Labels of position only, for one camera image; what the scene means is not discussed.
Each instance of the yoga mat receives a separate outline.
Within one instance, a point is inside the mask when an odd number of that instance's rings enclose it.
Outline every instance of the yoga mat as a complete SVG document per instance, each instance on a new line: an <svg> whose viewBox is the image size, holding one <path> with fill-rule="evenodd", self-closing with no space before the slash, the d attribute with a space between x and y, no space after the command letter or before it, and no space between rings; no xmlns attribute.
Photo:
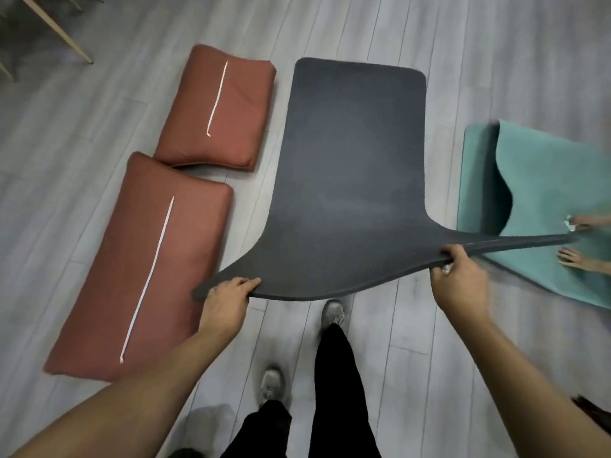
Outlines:
<svg viewBox="0 0 611 458"><path fill-rule="evenodd" d="M194 291L261 277L255 297L317 300L351 294L467 252L572 241L570 235L499 238L448 230L424 203L425 76L413 69L297 61L263 234Z"/></svg>
<svg viewBox="0 0 611 458"><path fill-rule="evenodd" d="M466 129L457 227L521 236L566 232L567 215L611 212L611 156L509 122ZM571 246L611 261L611 228L575 234ZM490 260L583 302L611 308L611 277L558 263L555 246L486 254Z"/></svg>

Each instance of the pant leg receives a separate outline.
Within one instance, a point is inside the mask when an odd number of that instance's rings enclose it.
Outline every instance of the pant leg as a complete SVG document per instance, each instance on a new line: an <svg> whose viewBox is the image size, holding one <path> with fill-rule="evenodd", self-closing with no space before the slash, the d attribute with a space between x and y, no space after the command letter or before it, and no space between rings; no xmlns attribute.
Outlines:
<svg viewBox="0 0 611 458"><path fill-rule="evenodd" d="M336 324L325 330L318 346L314 384L316 413L310 458L379 457L355 354Z"/></svg>
<svg viewBox="0 0 611 458"><path fill-rule="evenodd" d="M221 458L284 458L291 419L280 401L268 400L257 412L246 417L238 435Z"/></svg>

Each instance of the wooden chair leg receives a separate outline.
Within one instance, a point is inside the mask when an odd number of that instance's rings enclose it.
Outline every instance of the wooden chair leg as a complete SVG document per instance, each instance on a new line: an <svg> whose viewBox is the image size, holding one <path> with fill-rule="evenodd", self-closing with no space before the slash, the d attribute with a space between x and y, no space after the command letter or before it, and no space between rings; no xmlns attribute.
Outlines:
<svg viewBox="0 0 611 458"><path fill-rule="evenodd" d="M4 63L0 61L0 71L4 72L8 78L11 79L12 82L16 82L15 77L11 74L11 72L6 68Z"/></svg>
<svg viewBox="0 0 611 458"><path fill-rule="evenodd" d="M79 10L80 12L82 12L82 8L81 8L80 4L78 4L78 3L76 2L76 0L68 0L68 1L69 1L69 2L72 4L72 6L74 6L74 7L75 7L77 10Z"/></svg>
<svg viewBox="0 0 611 458"><path fill-rule="evenodd" d="M29 6L30 8L32 8L32 11L34 11L36 14L38 14L42 20L44 22L46 22L50 28L52 28L53 30L55 30L55 32L57 33L57 35L59 35L60 37L62 37L62 39L72 47L72 49L74 51L76 51L77 53L79 53L84 59L85 61L87 61L89 64L93 64L93 60L87 56L85 54L85 52L79 47L79 45L77 45L74 40L72 40L72 38L61 28L59 27L59 25L57 24L57 22L53 21L53 19L51 19L49 17L49 15L47 13L45 13L45 11L36 4L36 2L34 0L23 0L23 2Z"/></svg>

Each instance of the red cushion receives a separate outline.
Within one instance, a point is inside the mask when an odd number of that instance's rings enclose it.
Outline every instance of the red cushion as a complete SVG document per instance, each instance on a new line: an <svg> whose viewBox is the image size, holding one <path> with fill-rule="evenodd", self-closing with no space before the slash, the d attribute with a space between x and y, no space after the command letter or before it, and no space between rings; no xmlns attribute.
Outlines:
<svg viewBox="0 0 611 458"><path fill-rule="evenodd" d="M45 371L115 381L194 334L202 305L191 299L191 291L216 267L232 196L224 183L132 154L100 249Z"/></svg>
<svg viewBox="0 0 611 458"><path fill-rule="evenodd" d="M154 158L171 166L211 163L254 171L275 76L269 61L196 45Z"/></svg>

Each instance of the gray wood floor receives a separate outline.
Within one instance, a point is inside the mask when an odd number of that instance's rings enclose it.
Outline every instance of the gray wood floor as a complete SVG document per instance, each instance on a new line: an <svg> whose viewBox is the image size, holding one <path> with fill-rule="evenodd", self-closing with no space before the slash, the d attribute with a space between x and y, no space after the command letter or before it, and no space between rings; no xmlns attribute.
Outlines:
<svg viewBox="0 0 611 458"><path fill-rule="evenodd" d="M304 55L427 75L426 206L446 226L454 226L470 122L503 118L611 147L608 0L80 0L80 15L63 0L42 1L95 65L27 10L0 30L0 57L19 78L0 77L2 455L103 386L47 376L42 364L95 256L126 158L154 151L195 43L270 59L278 69L256 172L188 171L235 190L222 266L262 232L294 62ZM567 393L611 408L611 313L485 266L494 317L509 337ZM515 456L472 359L436 309L426 272L346 303L384 457ZM292 380L289 456L306 456L322 305L254 299L161 455L180 445L221 454L255 410L258 377L273 361Z"/></svg>

